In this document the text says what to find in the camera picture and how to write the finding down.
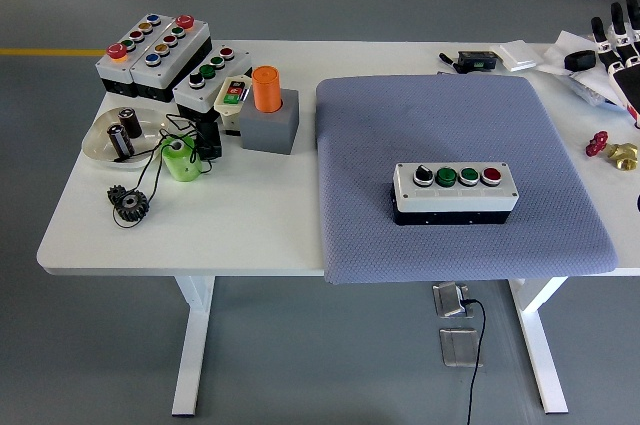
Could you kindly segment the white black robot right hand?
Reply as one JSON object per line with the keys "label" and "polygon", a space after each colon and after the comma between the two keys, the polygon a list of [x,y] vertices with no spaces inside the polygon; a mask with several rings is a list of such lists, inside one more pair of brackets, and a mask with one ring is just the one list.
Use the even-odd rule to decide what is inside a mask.
{"label": "white black robot right hand", "polygon": [[625,3],[628,21],[620,3],[613,3],[610,8],[613,41],[609,40],[600,17],[591,19],[591,28],[609,84],[639,128],[639,2]]}

